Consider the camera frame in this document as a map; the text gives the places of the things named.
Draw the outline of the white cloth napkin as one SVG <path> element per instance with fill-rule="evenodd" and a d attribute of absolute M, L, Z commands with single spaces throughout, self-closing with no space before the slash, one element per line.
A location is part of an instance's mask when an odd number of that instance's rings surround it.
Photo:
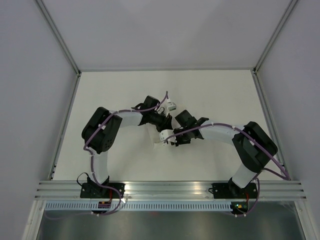
<path fill-rule="evenodd" d="M 153 149 L 159 149 L 159 148 L 165 147 L 163 142 L 160 141 L 159 132 L 157 131 L 156 127 L 148 124 L 146 128 L 147 128 L 147 132 L 148 132 Z"/>

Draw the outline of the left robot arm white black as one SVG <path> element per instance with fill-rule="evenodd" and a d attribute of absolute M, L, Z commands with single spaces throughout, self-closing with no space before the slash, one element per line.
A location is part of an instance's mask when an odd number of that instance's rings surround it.
<path fill-rule="evenodd" d="M 151 124 L 160 133 L 172 129 L 170 112 L 177 109 L 166 94 L 162 101 L 147 96 L 144 102 L 131 109 L 110 111 L 98 107 L 84 129 L 81 137 L 83 149 L 90 154 L 90 174 L 81 185 L 81 198 L 110 198 L 120 191 L 110 185 L 108 173 L 108 150 L 112 147 L 120 128 Z"/>

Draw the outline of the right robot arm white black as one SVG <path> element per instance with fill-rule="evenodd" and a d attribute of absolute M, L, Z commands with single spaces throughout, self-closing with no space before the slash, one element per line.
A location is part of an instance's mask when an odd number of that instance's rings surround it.
<path fill-rule="evenodd" d="M 178 114 L 175 120 L 180 125 L 180 128 L 173 130 L 176 146 L 189 144 L 191 139 L 201 139 L 215 140 L 235 147 L 241 165 L 227 184 L 229 194 L 235 198 L 246 192 L 249 183 L 278 152 L 276 144 L 254 121 L 232 126 L 213 122 L 206 117 L 196 119 L 187 110 Z"/>

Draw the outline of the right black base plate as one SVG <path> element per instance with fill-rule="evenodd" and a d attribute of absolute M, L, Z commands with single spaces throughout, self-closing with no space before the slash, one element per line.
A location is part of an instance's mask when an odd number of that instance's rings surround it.
<path fill-rule="evenodd" d="M 245 188 L 240 188 L 234 183 L 214 182 L 208 191 L 214 199 L 255 199 L 258 197 L 258 188 L 255 183 L 249 183 Z"/>

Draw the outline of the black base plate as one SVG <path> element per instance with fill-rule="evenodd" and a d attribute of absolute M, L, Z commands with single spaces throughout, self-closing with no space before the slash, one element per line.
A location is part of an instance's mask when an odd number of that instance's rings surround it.
<path fill-rule="evenodd" d="M 258 188 L 255 183 L 249 183 L 245 188 L 240 188 L 234 183 L 214 182 L 208 191 L 214 199 L 255 199 L 258 197 Z"/>
<path fill-rule="evenodd" d="M 120 196 L 124 196 L 125 184 L 122 182 L 111 182 L 109 187 L 119 191 Z M 81 199 L 119 199 L 118 193 L 109 188 L 103 188 L 93 183 L 83 183 L 80 191 Z"/>

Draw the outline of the front aluminium rail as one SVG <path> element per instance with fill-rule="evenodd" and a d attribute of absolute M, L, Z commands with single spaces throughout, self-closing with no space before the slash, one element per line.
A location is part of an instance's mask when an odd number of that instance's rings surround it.
<path fill-rule="evenodd" d="M 209 201 L 211 181 L 124 181 L 124 197 L 133 201 Z M 36 187 L 36 200 L 80 200 L 81 187 L 70 180 L 44 180 Z M 305 201 L 299 181 L 261 180 L 262 201 Z"/>

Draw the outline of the back aluminium frame bar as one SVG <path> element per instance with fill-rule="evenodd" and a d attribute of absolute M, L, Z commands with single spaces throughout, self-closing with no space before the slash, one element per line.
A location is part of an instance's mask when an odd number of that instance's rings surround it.
<path fill-rule="evenodd" d="M 213 67 L 213 66 L 171 66 L 171 67 L 118 67 L 118 68 L 101 68 L 101 69 L 81 69 L 80 72 L 144 72 L 144 71 L 205 71 L 205 70 L 253 70 L 253 66 L 245 67 Z"/>

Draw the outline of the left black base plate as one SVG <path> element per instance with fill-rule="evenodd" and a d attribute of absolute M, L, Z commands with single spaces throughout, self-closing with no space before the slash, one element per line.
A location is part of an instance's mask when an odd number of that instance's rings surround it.
<path fill-rule="evenodd" d="M 122 182 L 111 182 L 109 187 L 119 191 L 120 196 L 124 196 L 125 184 Z M 83 183 L 80 191 L 81 199 L 119 199 L 118 193 L 109 188 L 103 188 L 93 183 Z"/>

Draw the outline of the left aluminium frame post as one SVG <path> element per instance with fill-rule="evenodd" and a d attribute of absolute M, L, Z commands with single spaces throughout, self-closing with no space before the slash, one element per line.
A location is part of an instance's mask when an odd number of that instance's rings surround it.
<path fill-rule="evenodd" d="M 57 41 L 59 47 L 62 50 L 62 53 L 66 57 L 68 63 L 70 64 L 71 68 L 75 72 L 76 76 L 79 77 L 81 75 L 81 70 L 79 69 L 76 61 L 74 60 L 62 34 L 60 33 L 53 17 L 50 14 L 49 9 L 47 8 L 45 2 L 43 0 L 34 0 L 35 5 L 37 6 L 38 10 L 42 14 L 46 24 L 48 25 L 50 31 L 52 32 L 55 40 Z"/>

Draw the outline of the aluminium frame post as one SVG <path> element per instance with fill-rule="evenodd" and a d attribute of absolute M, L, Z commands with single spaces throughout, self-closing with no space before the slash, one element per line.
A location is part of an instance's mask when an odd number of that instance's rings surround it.
<path fill-rule="evenodd" d="M 272 50 L 274 44 L 276 43 L 279 35 L 281 34 L 282 30 L 284 29 L 286 23 L 288 22 L 289 18 L 291 17 L 292 13 L 294 12 L 295 8 L 297 7 L 299 0 L 290 0 L 285 11 L 283 12 L 279 22 L 277 23 L 274 31 L 271 34 L 265 48 L 263 49 L 257 63 L 252 69 L 252 72 L 256 75 L 259 69 L 262 67 L 263 63 L 265 62 L 269 52 Z"/>
<path fill-rule="evenodd" d="M 79 69 L 76 61 L 74 60 L 62 34 L 60 33 L 53 17 L 50 14 L 49 9 L 47 8 L 45 2 L 43 0 L 34 0 L 35 5 L 37 6 L 38 10 L 42 14 L 46 24 L 48 25 L 50 31 L 52 32 L 55 40 L 57 41 L 59 47 L 62 50 L 62 53 L 66 57 L 68 63 L 70 64 L 71 68 L 75 72 L 76 76 L 79 77 L 81 75 L 81 70 Z"/>

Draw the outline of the right aluminium frame post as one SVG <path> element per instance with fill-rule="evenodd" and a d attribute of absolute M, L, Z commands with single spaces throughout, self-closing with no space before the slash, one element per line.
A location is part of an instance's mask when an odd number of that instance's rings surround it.
<path fill-rule="evenodd" d="M 279 22 L 277 23 L 274 31 L 271 34 L 265 48 L 263 49 L 257 63 L 252 69 L 252 72 L 256 75 L 259 69 L 262 67 L 263 63 L 265 62 L 269 52 L 272 50 L 274 44 L 276 43 L 279 35 L 281 34 L 282 30 L 284 29 L 286 23 L 288 22 L 289 18 L 291 17 L 292 13 L 294 12 L 295 8 L 297 7 L 299 0 L 290 0 L 285 11 L 283 12 Z"/>

